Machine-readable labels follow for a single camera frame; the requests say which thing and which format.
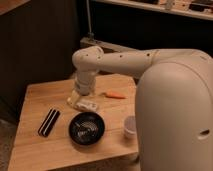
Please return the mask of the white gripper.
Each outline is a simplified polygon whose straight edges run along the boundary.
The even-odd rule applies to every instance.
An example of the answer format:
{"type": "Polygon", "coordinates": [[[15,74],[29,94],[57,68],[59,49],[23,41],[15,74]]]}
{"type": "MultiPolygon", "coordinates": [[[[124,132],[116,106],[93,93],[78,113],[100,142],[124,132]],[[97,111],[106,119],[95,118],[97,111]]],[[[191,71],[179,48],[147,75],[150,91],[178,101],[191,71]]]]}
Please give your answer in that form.
{"type": "Polygon", "coordinates": [[[74,106],[82,96],[87,96],[94,91],[95,80],[89,79],[87,81],[82,81],[79,78],[75,79],[74,89],[75,91],[71,92],[71,95],[67,98],[67,103],[70,106],[74,106]]]}

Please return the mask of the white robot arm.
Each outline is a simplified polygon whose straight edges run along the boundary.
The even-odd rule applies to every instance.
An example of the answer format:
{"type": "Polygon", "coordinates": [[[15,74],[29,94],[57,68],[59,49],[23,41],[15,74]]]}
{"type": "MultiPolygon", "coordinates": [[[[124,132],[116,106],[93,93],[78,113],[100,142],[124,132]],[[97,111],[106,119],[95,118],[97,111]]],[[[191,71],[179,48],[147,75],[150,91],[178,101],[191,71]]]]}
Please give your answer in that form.
{"type": "Polygon", "coordinates": [[[99,71],[138,80],[135,118],[142,171],[213,171],[213,57],[197,49],[72,55],[74,90],[88,95],[99,71]]]}

